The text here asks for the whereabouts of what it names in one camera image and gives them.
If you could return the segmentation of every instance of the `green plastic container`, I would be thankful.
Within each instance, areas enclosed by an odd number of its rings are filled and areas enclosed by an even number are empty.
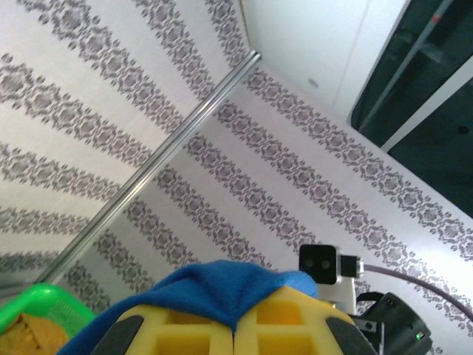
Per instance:
[[[52,320],[70,337],[95,318],[95,314],[62,288],[45,283],[31,286],[0,308],[0,334],[20,313]]]

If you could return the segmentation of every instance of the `white wall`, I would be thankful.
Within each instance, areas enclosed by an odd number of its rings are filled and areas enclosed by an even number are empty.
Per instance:
[[[345,121],[409,0],[242,3],[251,46],[265,63]]]

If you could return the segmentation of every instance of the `cable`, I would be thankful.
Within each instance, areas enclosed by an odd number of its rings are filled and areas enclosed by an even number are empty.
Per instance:
[[[378,274],[384,274],[392,277],[396,277],[398,279],[404,280],[404,281],[409,281],[410,283],[415,283],[421,287],[424,287],[436,294],[438,294],[440,297],[443,297],[445,300],[449,301],[451,304],[453,304],[455,307],[460,309],[472,322],[473,322],[473,311],[470,310],[467,306],[465,306],[462,302],[459,300],[455,299],[453,296],[450,294],[447,294],[445,291],[440,290],[438,287],[431,285],[430,283],[416,279],[413,276],[409,276],[406,274],[402,274],[401,272],[394,271],[394,270],[389,270],[388,268],[382,268],[380,266],[374,266],[374,265],[364,265],[364,270],[366,271],[371,271],[371,272],[377,272]]]

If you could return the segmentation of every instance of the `blue cloth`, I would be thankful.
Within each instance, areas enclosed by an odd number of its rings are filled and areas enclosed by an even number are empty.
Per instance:
[[[276,273],[252,263],[219,260],[176,270],[143,294],[128,297],[100,314],[58,355],[90,354],[106,331],[128,309],[158,305],[216,320],[233,332],[259,301],[287,285],[316,297],[316,284],[301,271]]]

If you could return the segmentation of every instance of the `damask pattern wallpaper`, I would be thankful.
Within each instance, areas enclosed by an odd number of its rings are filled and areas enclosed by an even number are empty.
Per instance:
[[[101,310],[188,263],[287,270],[301,244],[331,243],[471,307],[472,233],[469,217],[261,64],[75,261],[84,272],[58,283]],[[405,299],[432,329],[431,354],[471,345],[471,321],[432,292],[371,273],[356,287]]]
[[[4,285],[34,280],[249,46],[234,0],[9,0],[0,30]]]

